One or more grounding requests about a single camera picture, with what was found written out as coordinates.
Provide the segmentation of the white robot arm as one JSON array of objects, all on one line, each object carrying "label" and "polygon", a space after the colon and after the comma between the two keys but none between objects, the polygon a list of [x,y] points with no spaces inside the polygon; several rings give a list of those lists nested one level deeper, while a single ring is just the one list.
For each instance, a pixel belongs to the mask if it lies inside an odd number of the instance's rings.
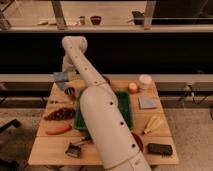
[{"label": "white robot arm", "polygon": [[86,38],[66,36],[62,45],[87,85],[80,96],[80,110],[104,169],[152,171],[118,109],[114,91],[84,56]]}]

